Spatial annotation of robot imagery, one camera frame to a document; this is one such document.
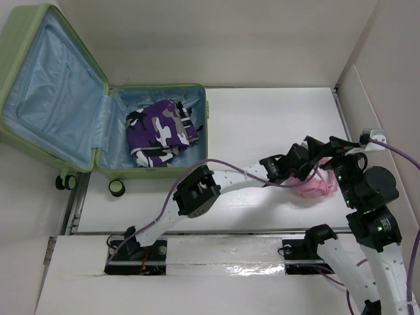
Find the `pink mesh bath pouf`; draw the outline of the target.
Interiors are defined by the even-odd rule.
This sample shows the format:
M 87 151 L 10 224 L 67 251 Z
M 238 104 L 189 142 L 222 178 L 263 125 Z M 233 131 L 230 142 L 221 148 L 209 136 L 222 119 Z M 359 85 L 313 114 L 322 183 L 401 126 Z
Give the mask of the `pink mesh bath pouf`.
M 318 199 L 326 197 L 338 189 L 337 179 L 332 170 L 322 170 L 319 167 L 309 174 L 305 182 L 291 177 L 287 181 L 293 191 L 304 199 Z

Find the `purple camouflage garment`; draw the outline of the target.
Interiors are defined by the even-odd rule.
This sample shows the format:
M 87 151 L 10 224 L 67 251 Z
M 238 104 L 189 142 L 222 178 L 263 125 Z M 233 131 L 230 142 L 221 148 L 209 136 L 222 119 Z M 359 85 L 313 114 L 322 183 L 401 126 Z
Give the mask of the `purple camouflage garment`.
M 139 167 L 162 167 L 200 141 L 192 111 L 183 103 L 164 99 L 130 112 L 126 138 Z

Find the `green hard-shell suitcase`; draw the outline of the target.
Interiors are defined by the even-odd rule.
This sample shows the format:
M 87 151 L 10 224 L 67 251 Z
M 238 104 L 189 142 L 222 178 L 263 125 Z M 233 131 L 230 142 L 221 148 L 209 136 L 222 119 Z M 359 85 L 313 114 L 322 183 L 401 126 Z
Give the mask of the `green hard-shell suitcase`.
M 170 99 L 192 111 L 199 142 L 162 167 L 139 167 L 130 155 L 126 117 Z M 113 196 L 125 181 L 178 177 L 208 156 L 208 103 L 203 86 L 111 88 L 64 15 L 48 3 L 11 10 L 1 31 L 1 139 L 59 169 L 59 190 L 75 174 L 99 169 Z

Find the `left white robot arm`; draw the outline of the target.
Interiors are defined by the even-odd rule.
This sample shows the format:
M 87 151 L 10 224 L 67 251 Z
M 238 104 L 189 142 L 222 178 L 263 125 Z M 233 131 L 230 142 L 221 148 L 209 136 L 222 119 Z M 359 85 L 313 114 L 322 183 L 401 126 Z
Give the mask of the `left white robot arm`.
M 139 260 L 164 232 L 184 219 L 206 214 L 221 195 L 251 187 L 291 188 L 295 185 L 288 181 L 293 177 L 301 185 L 329 153 L 330 144 L 308 136 L 302 144 L 292 145 L 288 153 L 266 157 L 245 169 L 212 171 L 206 163 L 197 164 L 176 181 L 156 218 L 148 224 L 129 227 L 119 247 L 131 260 Z

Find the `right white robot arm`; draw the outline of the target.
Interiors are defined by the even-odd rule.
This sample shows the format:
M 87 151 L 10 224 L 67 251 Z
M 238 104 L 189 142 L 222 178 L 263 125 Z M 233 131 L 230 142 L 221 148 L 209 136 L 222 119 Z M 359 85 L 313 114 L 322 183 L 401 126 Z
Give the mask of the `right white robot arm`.
M 330 137 L 323 143 L 305 138 L 311 164 L 328 158 L 321 166 L 337 179 L 346 206 L 348 226 L 371 268 L 374 282 L 367 281 L 361 270 L 346 256 L 338 236 L 322 224 L 305 233 L 303 250 L 311 258 L 320 257 L 342 281 L 362 314 L 418 314 L 413 294 L 413 271 L 419 240 L 414 241 L 409 265 L 402 258 L 402 235 L 395 216 L 387 205 L 398 199 L 394 175 L 381 166 L 360 167 L 366 153 L 388 149 L 406 158 L 415 167 L 419 162 L 387 144 L 380 130 L 360 136 L 358 142 Z

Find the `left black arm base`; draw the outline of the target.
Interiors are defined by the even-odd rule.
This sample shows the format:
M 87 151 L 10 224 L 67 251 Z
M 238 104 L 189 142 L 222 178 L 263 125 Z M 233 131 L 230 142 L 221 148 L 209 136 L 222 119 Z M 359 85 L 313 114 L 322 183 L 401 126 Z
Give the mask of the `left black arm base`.
M 140 247 L 136 238 L 130 239 L 104 267 L 111 276 L 166 275 L 167 239 L 158 239 L 153 245 Z

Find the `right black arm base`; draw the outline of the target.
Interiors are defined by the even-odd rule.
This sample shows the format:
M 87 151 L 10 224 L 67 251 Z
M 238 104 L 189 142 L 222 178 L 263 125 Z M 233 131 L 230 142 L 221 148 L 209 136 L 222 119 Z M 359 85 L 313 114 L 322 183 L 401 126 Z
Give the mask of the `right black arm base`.
M 278 248 L 278 254 L 286 262 L 286 274 L 335 274 L 332 267 L 317 254 L 318 246 L 323 245 L 329 239 L 337 240 L 338 236 L 327 224 L 309 228 L 305 232 L 304 238 L 283 239 L 281 246 Z

